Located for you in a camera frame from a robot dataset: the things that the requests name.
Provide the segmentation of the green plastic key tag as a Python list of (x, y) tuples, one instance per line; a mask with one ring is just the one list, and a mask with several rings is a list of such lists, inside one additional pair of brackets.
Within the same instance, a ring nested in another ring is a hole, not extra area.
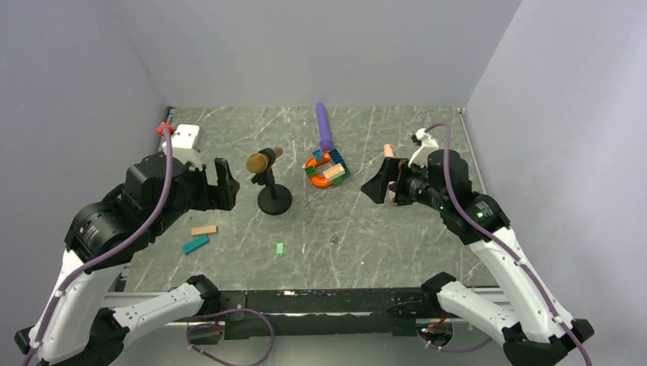
[(285, 244), (281, 241), (277, 242), (275, 245), (275, 256), (281, 258), (285, 255)]

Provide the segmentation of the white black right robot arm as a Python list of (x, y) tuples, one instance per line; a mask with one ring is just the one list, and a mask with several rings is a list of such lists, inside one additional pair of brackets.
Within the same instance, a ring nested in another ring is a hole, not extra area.
[(493, 197), (472, 188), (467, 162), (454, 150), (434, 151), (425, 167), (386, 157), (361, 191), (376, 204), (388, 191), (399, 206), (422, 204), (439, 213), (446, 229), (481, 260), (503, 291), (509, 310), (441, 272), (420, 290), (422, 310), (470, 322), (504, 351), (512, 365), (556, 365), (594, 335), (586, 319), (574, 318), (550, 293), (518, 242), (510, 220)]

